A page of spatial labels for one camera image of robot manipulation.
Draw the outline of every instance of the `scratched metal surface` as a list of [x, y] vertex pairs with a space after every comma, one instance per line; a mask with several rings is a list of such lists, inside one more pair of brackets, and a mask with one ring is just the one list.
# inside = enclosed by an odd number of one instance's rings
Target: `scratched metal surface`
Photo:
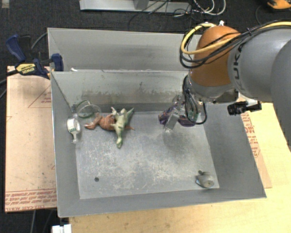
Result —
[[116, 134], [84, 129], [76, 145], [81, 199], [202, 189], [198, 171], [216, 177], [203, 126], [165, 133], [159, 112], [136, 112], [118, 149]]

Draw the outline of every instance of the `metal base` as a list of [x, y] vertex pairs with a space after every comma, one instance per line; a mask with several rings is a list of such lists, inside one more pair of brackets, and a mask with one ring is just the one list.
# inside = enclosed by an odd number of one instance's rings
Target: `metal base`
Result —
[[[131, 12], [151, 12], [160, 7], [164, 1], [149, 1], [148, 9], [138, 10], [135, 8], [134, 0], [80, 0], [81, 11], [131, 11]], [[168, 2], [162, 8], [157, 10], [158, 13], [183, 13], [183, 10], [190, 10], [190, 4], [186, 2]]]

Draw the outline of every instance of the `wire bundle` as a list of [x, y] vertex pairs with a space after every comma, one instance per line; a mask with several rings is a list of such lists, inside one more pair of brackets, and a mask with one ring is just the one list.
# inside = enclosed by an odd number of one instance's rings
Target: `wire bundle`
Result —
[[213, 13], [213, 10], [215, 8], [215, 2], [214, 0], [211, 0], [211, 8], [207, 8], [204, 9], [200, 6], [200, 4], [197, 2], [197, 0], [192, 0], [196, 6], [197, 9], [193, 10], [193, 12], [198, 12], [198, 13], [202, 13], [202, 14], [207, 14], [207, 15], [211, 15], [211, 16], [217, 16], [222, 14], [225, 9], [226, 9], [226, 0], [222, 0], [223, 2], [223, 8], [221, 9], [221, 11], [218, 11], [217, 13]]
[[[201, 23], [184, 35], [183, 41], [180, 46], [180, 62], [184, 68], [193, 69], [193, 68], [200, 67], [203, 64], [209, 64], [217, 60], [218, 58], [222, 57], [223, 55], [220, 55], [218, 57], [218, 54], [220, 54], [221, 52], [228, 49], [228, 51], [225, 53], [227, 54], [229, 51], [231, 51], [240, 43], [243, 43], [246, 40], [249, 40], [251, 37], [256, 36], [262, 32], [278, 29], [278, 28], [291, 28], [291, 21], [272, 21], [272, 22], [264, 23], [264, 24], [255, 26], [251, 29], [247, 29], [246, 32], [238, 34], [237, 36], [233, 38], [229, 38], [229, 39], [218, 42], [218, 40], [221, 40], [222, 38], [224, 38], [225, 36], [231, 33], [225, 34], [222, 37], [210, 42], [208, 45], [206, 45], [205, 47], [201, 49], [193, 50], [193, 51], [188, 51], [186, 49], [193, 35], [197, 31], [199, 31], [200, 29], [205, 29], [205, 28], [214, 27], [214, 26], [216, 25], [212, 23]], [[203, 53], [209, 50], [214, 50], [214, 51], [204, 58], [192, 59], [190, 56], [192, 54], [199, 54], [199, 53]], [[214, 60], [212, 60], [211, 62], [207, 62], [210, 58], [215, 57], [215, 56], [216, 58]], [[189, 63], [194, 63], [194, 65], [188, 66], [184, 61], [189, 62]]]

